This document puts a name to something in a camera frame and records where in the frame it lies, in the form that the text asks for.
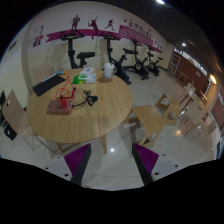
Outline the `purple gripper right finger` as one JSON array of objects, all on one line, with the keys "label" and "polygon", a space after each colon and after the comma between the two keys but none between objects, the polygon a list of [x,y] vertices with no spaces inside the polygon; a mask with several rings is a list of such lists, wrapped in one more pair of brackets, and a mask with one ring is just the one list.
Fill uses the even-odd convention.
[{"label": "purple gripper right finger", "polygon": [[159,158],[159,155],[136,143],[132,144],[132,155],[136,162],[143,184],[148,185],[152,183],[153,179],[151,177],[151,173]]}]

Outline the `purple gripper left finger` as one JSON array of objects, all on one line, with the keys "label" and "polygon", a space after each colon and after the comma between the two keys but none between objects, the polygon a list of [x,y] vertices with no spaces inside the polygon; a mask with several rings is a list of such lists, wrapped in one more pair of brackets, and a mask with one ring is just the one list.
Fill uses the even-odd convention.
[{"label": "purple gripper left finger", "polygon": [[80,186],[82,178],[90,159],[92,150],[91,144],[86,144],[75,151],[67,154],[64,159],[72,173],[71,182]]}]

